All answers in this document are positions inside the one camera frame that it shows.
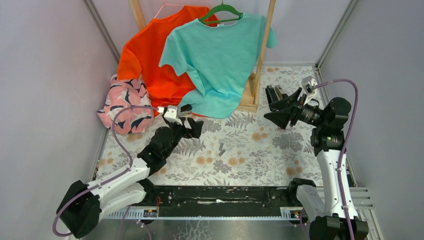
wooden clothes rack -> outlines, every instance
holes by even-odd
[[[135,21],[137,22],[138,29],[141,31],[146,27],[146,19],[143,14],[142,6],[139,0],[129,0],[132,8]],[[271,21],[273,19],[274,7],[276,0],[269,0],[268,14],[266,16],[265,32],[263,33],[262,46],[260,47],[260,55],[257,61],[256,72],[252,72],[244,87],[243,95],[240,104],[236,110],[244,112],[256,113],[258,110],[259,99],[259,85],[261,83],[261,68],[264,61],[265,49],[267,48],[268,36],[270,35]]]

pink floral fabric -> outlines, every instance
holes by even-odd
[[[119,81],[117,75],[113,75],[104,108],[97,111],[98,117],[106,128],[111,129],[116,114],[131,106],[152,106],[141,76],[138,79]],[[129,109],[116,119],[115,131],[119,134],[144,133],[153,123],[153,116],[152,109]]]

clothes hanger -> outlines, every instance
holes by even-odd
[[[232,18],[232,19],[226,19],[226,20],[218,20],[218,21],[207,21],[210,16],[216,14],[217,12],[227,11],[234,15],[237,15],[238,18]],[[243,16],[242,12],[237,11],[233,6],[224,4],[224,0],[221,1],[221,4],[218,6],[213,7],[204,17],[199,18],[198,20],[203,24],[216,24],[216,23],[223,23],[223,22],[230,22],[230,21],[236,21],[240,20]]]
[[[154,19],[159,15],[161,10],[164,8],[164,6],[171,6],[171,7],[184,7],[184,5],[175,5],[175,4],[168,4],[165,2],[165,0],[162,0],[162,6],[160,6],[159,11],[156,13],[156,15],[153,17]]]

cable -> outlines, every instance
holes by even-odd
[[[313,86],[313,89],[318,89],[318,88],[327,86],[329,84],[338,83],[338,82],[350,83],[353,86],[353,88],[355,89],[355,101],[354,101],[354,104],[353,104],[352,117],[350,119],[349,128],[347,129],[346,138],[344,139],[343,147],[341,148],[340,155],[338,156],[337,168],[342,169],[343,155],[346,151],[346,145],[348,144],[349,136],[351,135],[352,126],[354,124],[355,114],[357,112],[358,87],[352,80],[340,78],[340,79],[336,79],[336,80],[333,80],[333,81],[327,81],[327,82],[323,82],[321,84],[315,85],[315,86]],[[341,170],[337,171],[337,178],[338,178],[338,185],[339,185],[339,189],[340,189],[341,202],[343,203],[343,206],[347,206],[348,203],[346,201],[345,188],[343,187],[342,171]],[[347,227],[349,229],[350,239],[355,240],[354,229],[352,227],[351,218],[349,217],[349,209],[347,207],[343,207],[343,210],[344,210],[344,215],[345,215],[346,221],[347,221]]]
[[[159,204],[161,204],[161,197],[156,197],[156,216],[159,216]]]
[[[122,232],[122,226],[124,225],[124,219],[128,214],[128,211],[130,210],[131,206],[128,206],[125,210],[125,213],[122,216],[122,220],[120,221],[120,225],[119,225],[119,232],[118,232],[118,240],[121,240],[121,232]]]
[[[147,233],[148,233],[148,239],[152,240],[153,239],[152,238],[152,231],[150,231],[150,228],[144,222],[141,223],[141,227],[146,228]]]
[[[306,232],[304,223],[302,222],[302,216],[305,212],[305,209],[303,208],[302,211],[300,211],[299,220],[300,220],[300,227],[302,228],[303,234],[305,235],[306,239],[309,240],[308,233]]]
[[[83,196],[84,194],[86,194],[86,193],[88,193],[88,192],[91,192],[91,191],[93,191],[93,190],[95,190],[95,189],[97,189],[97,188],[99,188],[100,186],[102,186],[102,185],[105,185],[105,184],[107,184],[107,183],[109,183],[109,182],[111,182],[111,181],[113,181],[113,180],[115,180],[115,179],[117,179],[117,178],[119,178],[120,176],[122,176],[122,175],[124,175],[126,172],[128,172],[129,170],[130,170],[130,168],[133,166],[133,157],[131,157],[131,154],[130,154],[130,152],[128,152],[128,150],[122,145],[122,143],[118,140],[118,137],[117,137],[117,134],[116,134],[116,132],[115,132],[115,122],[116,122],[116,120],[117,120],[117,118],[118,118],[118,116],[121,114],[121,113],[123,113],[123,112],[125,112],[125,111],[127,111],[127,110],[130,110],[130,109],[152,109],[152,110],[155,110],[155,111],[157,111],[157,110],[159,110],[158,108],[156,108],[156,107],[152,107],[152,106],[130,106],[130,107],[126,107],[126,108],[123,108],[122,110],[120,110],[116,115],[115,115],[115,117],[113,118],[113,121],[112,121],[112,135],[113,135],[113,138],[115,139],[115,141],[118,143],[118,145],[122,148],[122,150],[126,153],[126,155],[128,156],[128,158],[129,158],[129,167],[127,167],[123,172],[121,172],[120,174],[118,174],[118,175],[116,175],[116,176],[113,176],[113,177],[111,177],[110,179],[107,179],[107,180],[105,180],[105,181],[103,181],[103,182],[101,182],[100,184],[97,184],[97,185],[95,185],[95,186],[93,186],[93,187],[90,187],[90,188],[88,188],[88,189],[86,189],[86,190],[84,190],[84,191],[82,191],[82,192],[80,192],[79,194],[77,194],[76,196],[74,196],[73,198],[71,198],[67,203],[65,203],[65,205],[63,205],[63,207],[57,212],[57,214],[56,214],[56,217],[54,218],[54,220],[53,220],[53,226],[52,226],[52,230],[53,230],[53,233],[56,235],[56,236],[58,236],[58,237],[68,237],[68,236],[70,236],[70,235],[72,235],[72,232],[69,232],[69,233],[60,233],[60,232],[58,232],[58,230],[57,230],[57,228],[56,228],[56,225],[58,224],[58,221],[59,221],[59,218],[61,217],[61,215],[63,214],[63,212],[73,203],[73,202],[75,202],[75,200],[77,200],[78,198],[80,198],[81,196]]]

pink hanger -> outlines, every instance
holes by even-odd
[[[184,7],[183,5],[175,5],[175,4],[167,4],[165,3],[165,0],[162,0],[162,6],[160,6],[159,11],[156,13],[156,15],[153,17],[154,19],[159,15],[161,10],[164,8],[164,6],[171,6],[171,7]]]

